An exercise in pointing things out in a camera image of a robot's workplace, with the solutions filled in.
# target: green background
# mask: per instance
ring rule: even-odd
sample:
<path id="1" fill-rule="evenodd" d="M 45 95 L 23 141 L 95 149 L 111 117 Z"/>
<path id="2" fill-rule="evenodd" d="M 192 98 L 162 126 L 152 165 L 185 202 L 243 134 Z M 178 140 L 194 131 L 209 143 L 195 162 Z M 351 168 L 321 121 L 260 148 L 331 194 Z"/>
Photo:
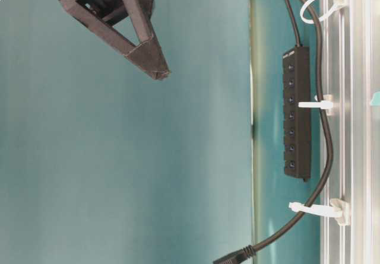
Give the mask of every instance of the green background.
<path id="1" fill-rule="evenodd" d="M 290 0 L 301 41 L 311 48 L 312 96 L 315 93 L 315 30 L 301 22 L 298 0 Z M 289 202 L 305 202 L 319 179 L 319 120 L 312 112 L 312 178 L 286 176 L 283 161 L 282 55 L 295 46 L 283 0 L 251 0 L 252 65 L 254 73 L 255 238 L 260 241 L 292 216 Z M 288 234 L 260 251 L 259 264 L 319 263 L 319 218 L 306 215 Z"/>
<path id="2" fill-rule="evenodd" d="M 248 5 L 156 0 L 160 82 L 57 0 L 0 2 L 1 263 L 211 263 L 251 242 Z"/>

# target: black connector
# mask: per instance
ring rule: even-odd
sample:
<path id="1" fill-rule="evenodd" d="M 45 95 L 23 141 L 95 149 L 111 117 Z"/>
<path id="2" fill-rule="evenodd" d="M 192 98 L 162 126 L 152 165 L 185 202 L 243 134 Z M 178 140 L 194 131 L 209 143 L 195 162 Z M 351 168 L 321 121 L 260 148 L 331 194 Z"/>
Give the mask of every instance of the black connector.
<path id="1" fill-rule="evenodd" d="M 226 255 L 218 260 L 215 260 L 214 264 L 240 264 L 245 260 L 256 255 L 256 251 L 252 246 L 247 246 L 246 248 L 240 249 L 233 253 Z"/>

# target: teal surface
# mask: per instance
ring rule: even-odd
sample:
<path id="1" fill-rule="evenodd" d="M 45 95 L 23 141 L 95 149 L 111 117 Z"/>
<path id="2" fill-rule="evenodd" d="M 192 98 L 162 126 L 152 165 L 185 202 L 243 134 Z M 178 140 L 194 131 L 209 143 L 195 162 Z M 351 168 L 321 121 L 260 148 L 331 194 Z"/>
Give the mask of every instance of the teal surface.
<path id="1" fill-rule="evenodd" d="M 1 263 L 211 263 L 251 242 L 248 6 L 156 0 L 157 82 L 57 0 L 0 3 Z"/>
<path id="2" fill-rule="evenodd" d="M 380 92 L 376 92 L 370 102 L 371 106 L 380 106 Z"/>
<path id="3" fill-rule="evenodd" d="M 319 120 L 312 116 L 312 178 L 307 183 L 284 174 L 282 54 L 295 39 L 283 0 L 251 0 L 254 67 L 255 238 L 261 241 L 295 213 L 289 202 L 307 200 L 319 179 Z M 302 43 L 311 47 L 312 89 L 315 91 L 314 26 L 299 18 L 300 3 L 291 0 Z M 258 264 L 319 263 L 319 218 L 305 216 L 279 241 L 260 251 Z"/>

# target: power strip switch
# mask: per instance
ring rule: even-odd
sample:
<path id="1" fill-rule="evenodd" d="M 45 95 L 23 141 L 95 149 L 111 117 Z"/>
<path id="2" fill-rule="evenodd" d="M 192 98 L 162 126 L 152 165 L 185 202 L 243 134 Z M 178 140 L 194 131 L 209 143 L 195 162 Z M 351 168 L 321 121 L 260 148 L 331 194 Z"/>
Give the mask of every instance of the power strip switch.
<path id="1" fill-rule="evenodd" d="M 311 110 L 298 103 L 310 101 L 308 47 L 283 55 L 285 174 L 307 181 L 311 176 Z"/>

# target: black cable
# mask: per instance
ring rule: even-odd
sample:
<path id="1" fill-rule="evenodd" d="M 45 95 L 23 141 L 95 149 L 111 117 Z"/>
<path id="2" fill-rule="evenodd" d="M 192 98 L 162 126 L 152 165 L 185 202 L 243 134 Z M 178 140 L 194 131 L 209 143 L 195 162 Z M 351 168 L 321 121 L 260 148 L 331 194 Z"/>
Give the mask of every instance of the black cable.
<path id="1" fill-rule="evenodd" d="M 290 5 L 290 1 L 289 0 L 284 0 L 284 1 L 285 1 L 285 4 L 286 4 L 286 8 L 287 8 L 287 10 L 289 12 L 290 21 L 292 22 L 294 36 L 296 38 L 296 46 L 300 47 L 301 46 L 301 39 L 299 37 L 298 26 L 297 26 L 295 15 L 293 13 L 292 6 Z"/>
<path id="2" fill-rule="evenodd" d="M 315 29 L 316 29 L 316 96 L 318 101 L 322 101 L 324 99 L 323 88 L 322 88 L 322 27 L 321 22 L 319 22 L 319 18 L 312 6 L 308 6 L 308 11 L 312 16 Z M 327 114 L 325 110 L 319 110 L 319 115 L 321 117 L 322 128 L 325 135 L 326 141 L 326 149 L 327 149 L 327 159 L 324 172 L 313 192 L 313 194 L 306 201 L 305 206 L 312 206 L 319 194 L 322 192 L 323 188 L 326 185 L 328 177 L 331 173 L 331 168 L 333 166 L 334 159 L 334 147 L 333 147 L 333 139 L 331 137 L 330 126 L 328 124 Z M 215 264 L 225 264 L 225 263 L 242 263 L 248 258 L 256 255 L 257 251 L 267 247 L 271 243 L 278 240 L 281 236 L 286 234 L 301 218 L 304 216 L 304 212 L 298 212 L 286 225 L 280 228 L 276 233 L 269 236 L 267 239 L 262 242 L 252 246 L 248 246 L 244 249 L 238 250 L 234 253 L 231 253 L 217 261 Z"/>

